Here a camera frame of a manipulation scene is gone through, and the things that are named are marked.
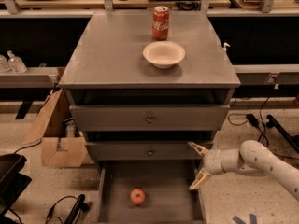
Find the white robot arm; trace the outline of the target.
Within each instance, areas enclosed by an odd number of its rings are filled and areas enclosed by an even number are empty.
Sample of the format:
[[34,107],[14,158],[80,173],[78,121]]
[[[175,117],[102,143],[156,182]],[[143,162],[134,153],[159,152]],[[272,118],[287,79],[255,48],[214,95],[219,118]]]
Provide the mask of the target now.
[[299,170],[276,157],[263,144],[248,140],[239,148],[225,150],[207,149],[194,142],[189,142],[188,145],[202,157],[202,167],[189,186],[189,190],[201,188],[213,175],[265,174],[274,178],[299,201]]

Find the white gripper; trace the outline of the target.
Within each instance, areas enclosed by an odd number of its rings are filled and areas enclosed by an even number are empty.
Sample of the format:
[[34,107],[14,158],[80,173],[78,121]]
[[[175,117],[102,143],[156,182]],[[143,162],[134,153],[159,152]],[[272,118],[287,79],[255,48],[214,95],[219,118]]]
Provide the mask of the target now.
[[211,149],[208,151],[205,147],[194,142],[189,142],[188,145],[201,157],[204,157],[204,167],[198,171],[194,181],[189,186],[189,190],[196,190],[209,181],[211,175],[220,175],[222,173],[221,151],[219,149]]

